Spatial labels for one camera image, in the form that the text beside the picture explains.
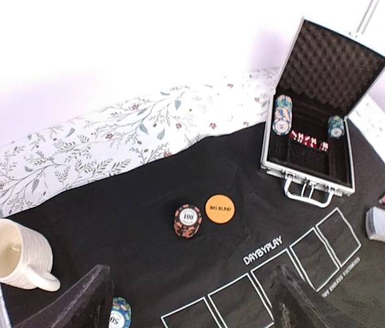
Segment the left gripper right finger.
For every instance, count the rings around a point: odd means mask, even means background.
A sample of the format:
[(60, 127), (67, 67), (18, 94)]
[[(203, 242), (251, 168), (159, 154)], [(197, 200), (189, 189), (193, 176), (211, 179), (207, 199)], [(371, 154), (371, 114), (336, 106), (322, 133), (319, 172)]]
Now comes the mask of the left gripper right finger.
[(345, 327), (346, 315), (317, 294), (287, 266), (270, 276), (272, 315), (277, 327)]

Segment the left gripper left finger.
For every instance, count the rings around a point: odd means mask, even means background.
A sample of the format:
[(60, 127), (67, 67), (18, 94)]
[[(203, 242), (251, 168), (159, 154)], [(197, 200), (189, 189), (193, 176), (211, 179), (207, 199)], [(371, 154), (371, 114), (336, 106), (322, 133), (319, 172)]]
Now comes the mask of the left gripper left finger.
[(56, 301), (17, 327), (108, 327), (114, 283), (110, 267), (96, 265)]

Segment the blue green 50 chip stack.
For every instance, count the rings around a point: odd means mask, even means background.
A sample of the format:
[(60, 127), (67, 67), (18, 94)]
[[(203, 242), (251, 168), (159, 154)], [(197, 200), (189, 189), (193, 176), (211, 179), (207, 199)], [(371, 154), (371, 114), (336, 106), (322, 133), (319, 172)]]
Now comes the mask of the blue green 50 chip stack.
[(130, 328), (132, 323), (132, 310), (130, 304), (121, 297), (113, 298), (109, 328)]

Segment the blue playing card deck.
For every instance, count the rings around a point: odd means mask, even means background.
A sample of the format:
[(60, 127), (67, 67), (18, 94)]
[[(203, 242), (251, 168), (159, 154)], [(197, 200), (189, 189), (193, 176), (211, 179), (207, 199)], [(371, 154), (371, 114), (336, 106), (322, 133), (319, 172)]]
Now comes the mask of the blue playing card deck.
[(372, 241), (385, 243), (385, 210), (376, 206), (366, 213), (366, 232)]

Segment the orange big blind button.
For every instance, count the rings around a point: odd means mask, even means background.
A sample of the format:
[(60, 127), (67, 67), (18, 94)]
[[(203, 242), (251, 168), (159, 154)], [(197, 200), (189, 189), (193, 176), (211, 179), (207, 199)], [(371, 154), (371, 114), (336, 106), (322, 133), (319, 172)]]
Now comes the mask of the orange big blind button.
[(205, 203), (205, 213), (209, 220), (217, 224), (231, 221), (235, 215), (235, 205), (231, 198), (218, 194), (210, 197)]

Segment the orange black 100 chip stack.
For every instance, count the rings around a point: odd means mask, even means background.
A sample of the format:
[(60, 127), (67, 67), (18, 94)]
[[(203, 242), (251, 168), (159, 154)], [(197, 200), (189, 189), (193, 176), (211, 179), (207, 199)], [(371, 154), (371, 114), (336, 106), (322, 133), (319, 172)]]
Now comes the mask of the orange black 100 chip stack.
[(184, 204), (175, 212), (174, 231), (183, 238), (192, 238), (198, 233), (202, 219), (203, 217), (198, 207), (192, 204)]

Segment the aluminium poker chip case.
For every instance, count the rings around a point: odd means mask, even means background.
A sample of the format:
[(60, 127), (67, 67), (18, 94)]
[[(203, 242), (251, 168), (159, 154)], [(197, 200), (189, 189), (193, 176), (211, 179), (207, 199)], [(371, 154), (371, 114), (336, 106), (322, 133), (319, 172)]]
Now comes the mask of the aluminium poker chip case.
[[(356, 33), (343, 33), (308, 18), (300, 21), (272, 87), (263, 136), (261, 168), (284, 180), (292, 200), (325, 208), (334, 196), (355, 192), (352, 143), (348, 119), (385, 71), (385, 50)], [(287, 135), (272, 129), (275, 99), (292, 99)], [(345, 134), (328, 136), (328, 119), (338, 115)], [(322, 152), (290, 139), (298, 131), (329, 144)]]

